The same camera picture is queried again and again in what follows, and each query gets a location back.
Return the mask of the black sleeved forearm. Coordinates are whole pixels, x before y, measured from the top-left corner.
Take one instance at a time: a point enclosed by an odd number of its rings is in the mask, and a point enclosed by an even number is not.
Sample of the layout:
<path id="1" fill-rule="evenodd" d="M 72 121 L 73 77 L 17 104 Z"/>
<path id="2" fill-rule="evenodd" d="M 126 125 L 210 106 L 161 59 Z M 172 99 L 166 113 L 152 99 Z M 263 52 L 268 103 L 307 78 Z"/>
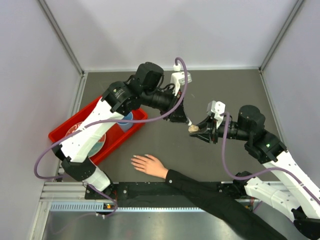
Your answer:
<path id="1" fill-rule="evenodd" d="M 165 183 L 186 196 L 196 207 L 228 224 L 245 240 L 285 240 L 286 237 L 246 209 L 234 198 L 169 169 Z"/>

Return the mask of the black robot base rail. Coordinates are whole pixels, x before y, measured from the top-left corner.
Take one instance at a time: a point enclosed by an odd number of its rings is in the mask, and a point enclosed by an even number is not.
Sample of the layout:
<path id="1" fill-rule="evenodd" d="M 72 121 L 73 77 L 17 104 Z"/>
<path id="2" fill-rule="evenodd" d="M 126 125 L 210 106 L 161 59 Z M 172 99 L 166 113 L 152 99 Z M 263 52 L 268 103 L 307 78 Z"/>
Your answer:
<path id="1" fill-rule="evenodd" d="M 232 182 L 203 182 L 205 187 L 215 192 L 225 193 L 245 206 L 252 204 L 252 198 Z M 194 207 L 179 190 L 164 182 L 116 182 L 109 196 L 121 208 L 178 208 Z"/>

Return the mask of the person's bare hand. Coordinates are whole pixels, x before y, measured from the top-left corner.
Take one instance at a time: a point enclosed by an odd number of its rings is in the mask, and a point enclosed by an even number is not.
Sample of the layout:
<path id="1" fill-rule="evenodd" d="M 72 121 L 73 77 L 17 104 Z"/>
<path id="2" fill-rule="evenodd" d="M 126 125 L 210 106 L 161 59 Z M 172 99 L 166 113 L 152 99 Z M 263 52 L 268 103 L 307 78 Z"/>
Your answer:
<path id="1" fill-rule="evenodd" d="M 169 171 L 158 158 L 149 154 L 145 156 L 134 155 L 131 158 L 131 164 L 137 171 L 161 179 L 165 179 Z"/>

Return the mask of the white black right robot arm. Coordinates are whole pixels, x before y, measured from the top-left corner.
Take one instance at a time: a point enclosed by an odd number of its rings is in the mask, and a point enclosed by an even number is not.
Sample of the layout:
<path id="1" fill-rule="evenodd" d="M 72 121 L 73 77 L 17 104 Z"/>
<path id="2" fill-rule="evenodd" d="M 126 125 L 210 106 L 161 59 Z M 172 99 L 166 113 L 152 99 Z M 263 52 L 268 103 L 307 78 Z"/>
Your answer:
<path id="1" fill-rule="evenodd" d="M 296 229 L 310 240 L 320 238 L 320 189 L 298 166 L 285 144 L 265 129 L 265 116 L 253 105 L 238 111 L 237 121 L 225 112 L 225 105 L 212 101 L 207 117 L 189 126 L 190 136 L 216 144 L 222 138 L 222 150 L 228 139 L 244 141 L 244 149 L 265 167 L 251 174 L 233 176 L 238 181 L 233 192 L 239 198 L 250 196 L 286 216 Z"/>

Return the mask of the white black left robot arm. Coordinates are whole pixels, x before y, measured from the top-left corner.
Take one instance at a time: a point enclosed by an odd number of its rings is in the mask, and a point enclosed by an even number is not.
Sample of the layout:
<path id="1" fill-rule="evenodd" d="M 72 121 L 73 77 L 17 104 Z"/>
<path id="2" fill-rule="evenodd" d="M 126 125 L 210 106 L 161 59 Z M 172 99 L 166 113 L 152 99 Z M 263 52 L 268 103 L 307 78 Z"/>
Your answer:
<path id="1" fill-rule="evenodd" d="M 180 58 L 175 60 L 173 71 L 165 87 L 161 86 L 164 70 L 152 62 L 140 64 L 127 80 L 111 83 L 76 131 L 54 143 L 52 151 L 65 173 L 94 187 L 102 198 L 109 198 L 114 191 L 112 181 L 89 157 L 89 151 L 108 130 L 126 122 L 125 116 L 141 106 L 159 110 L 161 119 L 168 122 L 190 124 L 183 101 L 191 75 Z"/>

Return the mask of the beige nail polish bottle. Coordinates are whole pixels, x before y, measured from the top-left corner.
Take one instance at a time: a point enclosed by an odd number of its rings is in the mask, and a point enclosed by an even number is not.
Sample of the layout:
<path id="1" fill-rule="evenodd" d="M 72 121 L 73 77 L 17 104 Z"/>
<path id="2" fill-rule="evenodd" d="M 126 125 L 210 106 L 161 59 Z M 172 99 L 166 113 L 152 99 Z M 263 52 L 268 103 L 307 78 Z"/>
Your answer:
<path id="1" fill-rule="evenodd" d="M 197 125 L 190 125 L 189 127 L 188 127 L 188 132 L 189 133 L 195 133 L 195 132 L 197 132 L 197 131 L 199 131 L 199 127 L 197 126 Z"/>

